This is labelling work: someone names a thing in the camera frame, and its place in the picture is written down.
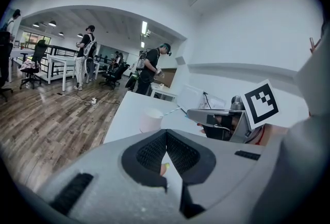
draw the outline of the shoe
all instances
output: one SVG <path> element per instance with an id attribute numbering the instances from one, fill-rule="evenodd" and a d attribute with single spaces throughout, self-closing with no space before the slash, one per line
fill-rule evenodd
<path id="1" fill-rule="evenodd" d="M 83 90 L 83 86 L 74 86 L 73 87 L 75 90 Z"/>

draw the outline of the window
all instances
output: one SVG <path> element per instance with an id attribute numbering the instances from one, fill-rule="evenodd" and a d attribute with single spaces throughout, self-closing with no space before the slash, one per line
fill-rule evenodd
<path id="1" fill-rule="evenodd" d="M 36 33 L 32 32 L 23 32 L 22 37 L 25 39 L 25 43 L 28 43 L 25 47 L 35 49 L 35 44 L 30 44 L 30 43 L 38 43 L 40 40 L 45 40 L 45 44 L 49 45 L 51 42 L 50 37 L 45 37 L 42 35 L 38 35 Z"/>

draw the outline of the floor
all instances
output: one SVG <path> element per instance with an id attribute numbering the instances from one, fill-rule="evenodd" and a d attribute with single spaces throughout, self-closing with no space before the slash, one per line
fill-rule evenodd
<path id="1" fill-rule="evenodd" d="M 119 107 L 101 102 L 98 107 L 75 100 L 105 97 L 110 88 L 97 81 L 85 84 L 78 92 L 73 89 L 75 81 L 67 78 L 67 91 L 62 92 L 62 80 L 36 84 L 19 89 L 22 74 L 16 68 L 13 82 L 4 88 L 8 102 L 0 97 L 0 154 L 15 181 L 36 191 L 55 171 L 69 164 L 87 150 L 100 145 Z M 123 76 L 121 85 L 110 91 L 107 102 L 122 101 L 127 89 L 128 77 Z"/>

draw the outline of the white cup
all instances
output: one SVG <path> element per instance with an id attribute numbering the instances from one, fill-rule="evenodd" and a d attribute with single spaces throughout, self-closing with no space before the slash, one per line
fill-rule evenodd
<path id="1" fill-rule="evenodd" d="M 160 129 L 161 120 L 163 119 L 163 113 L 154 108 L 147 108 L 142 113 L 140 121 L 140 131 L 148 132 Z"/>

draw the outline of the light fixture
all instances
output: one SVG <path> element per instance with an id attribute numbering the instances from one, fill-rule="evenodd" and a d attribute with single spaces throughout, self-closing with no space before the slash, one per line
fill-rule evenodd
<path id="1" fill-rule="evenodd" d="M 148 23 L 147 22 L 145 22 L 145 21 L 143 21 L 142 22 L 142 33 L 145 35 L 145 33 L 146 33 L 146 26 L 148 25 Z"/>
<path id="2" fill-rule="evenodd" d="M 56 22 L 55 22 L 54 20 L 50 21 L 48 24 L 49 24 L 50 26 L 54 26 L 54 27 L 56 27 Z"/>

